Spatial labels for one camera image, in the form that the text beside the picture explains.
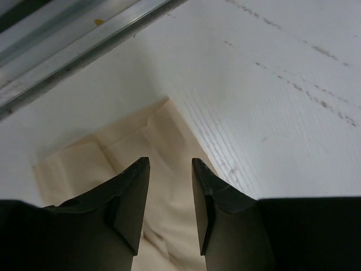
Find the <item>beige trousers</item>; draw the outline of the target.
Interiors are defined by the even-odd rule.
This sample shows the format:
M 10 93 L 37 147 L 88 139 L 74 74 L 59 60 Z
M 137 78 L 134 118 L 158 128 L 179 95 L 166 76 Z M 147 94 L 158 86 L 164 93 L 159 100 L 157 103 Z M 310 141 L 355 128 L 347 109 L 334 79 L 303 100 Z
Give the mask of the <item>beige trousers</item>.
M 150 160 L 150 180 L 133 270 L 205 270 L 192 190 L 192 159 L 208 156 L 169 99 L 89 134 L 33 167 L 40 196 L 60 205 Z

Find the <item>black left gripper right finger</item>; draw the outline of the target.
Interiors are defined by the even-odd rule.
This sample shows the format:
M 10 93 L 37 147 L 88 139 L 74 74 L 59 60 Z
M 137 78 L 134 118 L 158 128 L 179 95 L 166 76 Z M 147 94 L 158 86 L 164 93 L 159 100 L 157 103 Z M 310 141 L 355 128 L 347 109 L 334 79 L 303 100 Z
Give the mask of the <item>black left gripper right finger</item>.
M 207 270 L 359 270 L 360 197 L 253 199 L 192 160 Z

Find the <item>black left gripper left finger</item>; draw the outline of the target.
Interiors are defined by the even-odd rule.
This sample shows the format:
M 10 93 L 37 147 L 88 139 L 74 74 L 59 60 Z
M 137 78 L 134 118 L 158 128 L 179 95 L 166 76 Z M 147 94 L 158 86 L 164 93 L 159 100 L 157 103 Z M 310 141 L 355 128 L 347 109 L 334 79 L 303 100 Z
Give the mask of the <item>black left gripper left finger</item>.
M 142 157 L 59 206 L 1 201 L 2 270 L 130 270 L 149 184 Z

